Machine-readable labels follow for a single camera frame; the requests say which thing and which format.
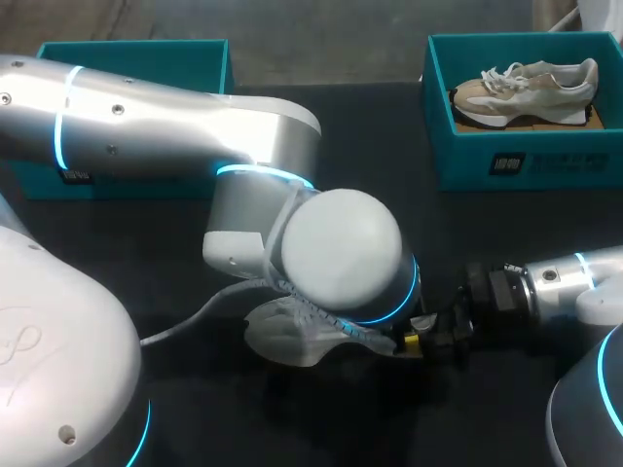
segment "cable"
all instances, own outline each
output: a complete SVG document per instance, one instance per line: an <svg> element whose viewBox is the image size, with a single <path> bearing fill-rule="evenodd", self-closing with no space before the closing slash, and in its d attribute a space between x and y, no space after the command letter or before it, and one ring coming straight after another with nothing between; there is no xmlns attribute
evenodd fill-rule
<svg viewBox="0 0 623 467"><path fill-rule="evenodd" d="M152 345L153 343L163 341L165 339L170 338L175 334L179 334L202 319L205 315L209 314L210 311L217 305L219 305L226 298L237 294L239 292L250 290L250 289L261 289L268 287L268 283L264 279L253 279L253 280L245 280L243 282L239 282L238 284L230 285L225 287L220 292L217 292L207 303L200 308L195 314L193 314L190 318L182 321L179 324L176 324L172 328L167 329L166 331L162 331L154 336L149 338L142 339L140 341L140 345L142 347L146 347L148 345Z"/></svg>

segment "teal shoe box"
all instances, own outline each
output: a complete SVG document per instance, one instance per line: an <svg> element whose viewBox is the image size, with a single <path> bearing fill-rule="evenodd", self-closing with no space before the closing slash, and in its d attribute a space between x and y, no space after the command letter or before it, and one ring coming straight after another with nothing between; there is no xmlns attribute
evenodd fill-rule
<svg viewBox="0 0 623 467"><path fill-rule="evenodd" d="M458 132L448 91L511 63L599 65L594 105L605 129ZM623 54L609 33L435 35L423 111L444 191L623 187Z"/></svg>
<svg viewBox="0 0 623 467"><path fill-rule="evenodd" d="M37 56L187 90L231 93L234 87L226 40L56 42L44 44ZM30 199L211 198L214 186L214 174L116 180L34 162L8 164Z"/></svg>

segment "gray floor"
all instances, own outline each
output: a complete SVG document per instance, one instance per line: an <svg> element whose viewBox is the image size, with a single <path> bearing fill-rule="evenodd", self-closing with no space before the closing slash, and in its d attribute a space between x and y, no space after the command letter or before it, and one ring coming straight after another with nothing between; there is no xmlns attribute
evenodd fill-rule
<svg viewBox="0 0 623 467"><path fill-rule="evenodd" d="M227 38L243 85L414 81L429 34L530 28L531 0L0 0L0 53Z"/></svg>

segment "sneaker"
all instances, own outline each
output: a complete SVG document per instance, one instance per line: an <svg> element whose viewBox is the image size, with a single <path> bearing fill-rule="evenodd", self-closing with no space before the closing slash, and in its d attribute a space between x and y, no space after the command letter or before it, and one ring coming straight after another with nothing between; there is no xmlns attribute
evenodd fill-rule
<svg viewBox="0 0 623 467"><path fill-rule="evenodd" d="M593 58L579 65L513 63L504 74L482 72L450 92L453 108L483 126L501 128L522 115L563 125L585 125L598 83Z"/></svg>

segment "black tabletop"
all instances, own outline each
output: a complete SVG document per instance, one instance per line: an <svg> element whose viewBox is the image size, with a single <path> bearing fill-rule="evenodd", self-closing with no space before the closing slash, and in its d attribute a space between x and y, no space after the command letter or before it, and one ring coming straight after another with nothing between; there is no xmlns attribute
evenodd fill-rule
<svg viewBox="0 0 623 467"><path fill-rule="evenodd" d="M619 192L437 192L419 85L242 91L315 112L316 186L365 191L393 212L433 306L452 297L468 261L523 264L621 242ZM27 202L0 182L35 237L110 289L143 337L233 281L202 261L207 202ZM242 317L269 296L232 299L145 350L155 465L553 465L544 417L555 355L477 352L459 370L343 346L312 369L287 369L242 340Z"/></svg>

